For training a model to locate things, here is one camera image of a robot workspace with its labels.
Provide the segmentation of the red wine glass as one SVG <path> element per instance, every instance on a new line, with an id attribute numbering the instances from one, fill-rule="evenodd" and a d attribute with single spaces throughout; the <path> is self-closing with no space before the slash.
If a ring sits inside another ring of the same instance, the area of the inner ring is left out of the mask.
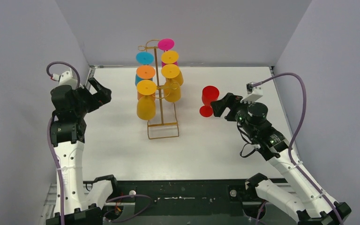
<path id="1" fill-rule="evenodd" d="M 199 113 L 203 117 L 210 117 L 213 115 L 213 109 L 210 105 L 211 102 L 217 101 L 219 97 L 219 90 L 215 86 L 206 86 L 202 90 L 202 103 L 203 106 L 200 108 Z"/>

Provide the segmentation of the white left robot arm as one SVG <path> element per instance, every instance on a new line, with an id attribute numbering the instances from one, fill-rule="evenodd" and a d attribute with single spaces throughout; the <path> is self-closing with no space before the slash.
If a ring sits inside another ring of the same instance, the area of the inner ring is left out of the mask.
<path id="1" fill-rule="evenodd" d="M 120 197 L 120 188 L 113 175 L 95 178 L 92 190 L 88 194 L 84 191 L 84 117 L 112 99 L 111 90 L 95 78 L 90 78 L 88 82 L 96 93 L 91 94 L 84 87 L 73 89 L 67 84 L 51 90 L 55 109 L 47 132 L 58 186 L 53 217 L 46 220 L 47 225 L 101 225 L 106 200 L 114 202 Z"/>

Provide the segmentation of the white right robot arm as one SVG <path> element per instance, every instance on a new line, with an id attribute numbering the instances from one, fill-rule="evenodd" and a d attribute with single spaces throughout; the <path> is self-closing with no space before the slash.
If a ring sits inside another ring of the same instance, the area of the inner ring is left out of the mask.
<path id="1" fill-rule="evenodd" d="M 257 152 L 285 178 L 296 193 L 292 195 L 261 173 L 245 182 L 251 201 L 264 199 L 281 209 L 299 225 L 342 225 L 351 214 L 350 206 L 338 202 L 312 178 L 285 136 L 267 120 L 268 108 L 259 102 L 244 103 L 241 96 L 227 93 L 212 101 L 213 114 L 220 117 L 226 108 L 227 121 L 237 123 Z"/>

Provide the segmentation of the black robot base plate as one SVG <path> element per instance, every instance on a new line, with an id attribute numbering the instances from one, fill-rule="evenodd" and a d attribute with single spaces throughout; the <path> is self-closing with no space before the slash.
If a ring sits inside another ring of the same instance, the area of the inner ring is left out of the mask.
<path id="1" fill-rule="evenodd" d="M 118 181 L 103 212 L 114 218 L 140 216 L 257 216 L 263 200 L 246 190 L 244 179 Z"/>

